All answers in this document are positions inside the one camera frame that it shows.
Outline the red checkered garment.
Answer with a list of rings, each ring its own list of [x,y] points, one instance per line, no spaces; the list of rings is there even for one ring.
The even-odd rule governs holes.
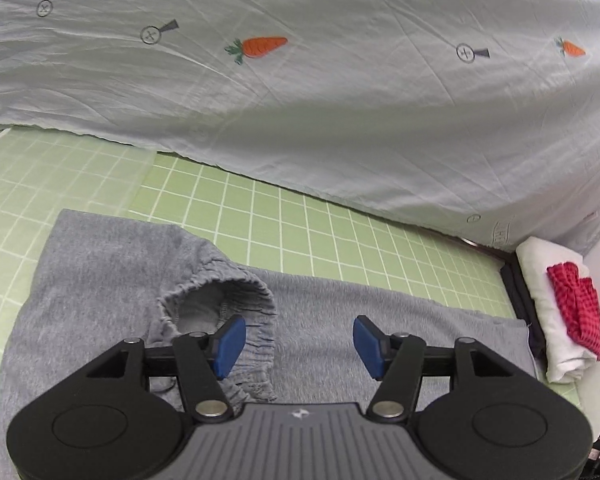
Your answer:
[[[582,278],[569,261],[549,266],[546,274],[568,337],[600,361],[600,298],[592,278]]]

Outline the grey sweatpants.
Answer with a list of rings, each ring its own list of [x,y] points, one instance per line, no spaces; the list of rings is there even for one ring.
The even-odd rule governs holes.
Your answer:
[[[247,402],[370,402],[376,385],[352,342],[359,315],[430,346],[467,336],[522,370],[535,364],[523,322],[400,292],[257,269],[171,226],[73,210],[59,214],[0,368],[0,479],[15,477],[6,431],[24,406],[126,338],[166,347],[233,315],[245,347],[222,389]]]

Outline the black folded garment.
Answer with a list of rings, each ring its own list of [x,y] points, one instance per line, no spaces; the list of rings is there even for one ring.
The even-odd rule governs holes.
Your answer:
[[[516,318],[523,320],[528,326],[529,347],[533,356],[547,364],[545,335],[516,255],[510,255],[505,260],[500,274]]]

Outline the light grey carrot-print quilt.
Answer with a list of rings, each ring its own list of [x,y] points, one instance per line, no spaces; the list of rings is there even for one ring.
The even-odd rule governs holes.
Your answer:
[[[0,125],[587,252],[600,0],[0,0]]]

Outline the folded white garment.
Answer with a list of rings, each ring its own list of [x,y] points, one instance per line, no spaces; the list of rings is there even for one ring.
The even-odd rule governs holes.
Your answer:
[[[550,384],[577,382],[597,358],[568,336],[546,269],[571,262],[576,265],[581,278],[589,278],[590,270],[577,252],[534,236],[516,248],[516,256],[546,340],[546,379]]]

